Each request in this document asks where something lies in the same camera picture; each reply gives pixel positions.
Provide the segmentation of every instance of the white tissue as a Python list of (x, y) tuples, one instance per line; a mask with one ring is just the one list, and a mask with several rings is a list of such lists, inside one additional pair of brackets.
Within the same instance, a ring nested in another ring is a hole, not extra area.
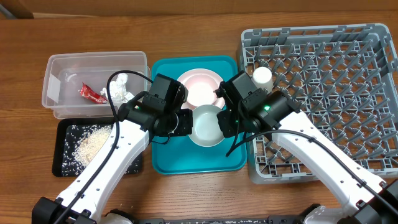
[[(109, 90), (111, 92), (112, 102), (113, 103), (127, 103), (131, 100), (134, 95), (126, 90), (127, 83), (127, 74), (120, 73), (116, 78), (116, 81), (111, 81), (109, 85)], [(100, 92), (101, 95), (105, 95), (108, 98), (108, 94), (106, 94), (106, 88), (103, 88)]]

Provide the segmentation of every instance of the gray dish rack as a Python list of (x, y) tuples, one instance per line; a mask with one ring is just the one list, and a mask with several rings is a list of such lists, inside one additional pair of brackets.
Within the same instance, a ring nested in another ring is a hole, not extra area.
[[(274, 89), (301, 103), (315, 126), (358, 164), (398, 177), (398, 59), (383, 24), (249, 29), (239, 68), (272, 71)], [(257, 184), (317, 178), (266, 138), (248, 144), (249, 176)]]

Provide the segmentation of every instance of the teal tray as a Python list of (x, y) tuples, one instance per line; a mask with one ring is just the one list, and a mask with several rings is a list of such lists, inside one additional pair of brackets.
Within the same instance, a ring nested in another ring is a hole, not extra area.
[[(154, 79), (160, 73), (177, 79), (194, 68), (212, 70), (223, 80), (229, 80), (238, 73), (236, 62), (229, 56), (220, 55), (162, 59), (152, 67), (151, 77)], [(238, 142), (242, 140), (242, 136), (239, 135)], [(154, 140), (161, 142), (166, 139), (156, 137)], [(233, 138), (228, 138), (216, 146), (201, 147), (188, 136), (173, 137), (166, 145), (152, 144), (152, 165), (157, 172), (164, 175), (238, 170), (246, 163), (246, 145), (243, 144), (229, 157), (225, 157), (232, 142)]]

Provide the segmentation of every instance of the wooden table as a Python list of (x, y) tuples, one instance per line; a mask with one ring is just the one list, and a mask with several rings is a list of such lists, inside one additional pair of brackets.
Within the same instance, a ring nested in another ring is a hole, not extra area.
[[(169, 57), (236, 58), (244, 29), (375, 22), (386, 24), (398, 43), (397, 11), (0, 21), (0, 223), (30, 223), (38, 199), (55, 198), (73, 180), (51, 173), (59, 120), (40, 103), (51, 55), (141, 50), (149, 66)], [(238, 218), (298, 214), (312, 203), (339, 206), (321, 182), (255, 185), (246, 167), (163, 176), (152, 168), (150, 149), (144, 160), (144, 171), (123, 177), (105, 212), (119, 208), (137, 218)]]

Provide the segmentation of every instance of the pink bowl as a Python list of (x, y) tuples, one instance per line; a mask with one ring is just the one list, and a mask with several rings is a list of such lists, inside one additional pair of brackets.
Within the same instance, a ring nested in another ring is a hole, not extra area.
[(194, 75), (185, 82), (188, 89), (187, 102), (192, 106), (213, 104), (217, 96), (214, 93), (218, 89), (216, 80), (208, 75)]
[(209, 69), (196, 68), (182, 74), (177, 81), (188, 89), (188, 98), (182, 105), (183, 109), (194, 110), (198, 106), (211, 104), (221, 109), (224, 107), (224, 99), (217, 98), (214, 93), (223, 81), (217, 73)]

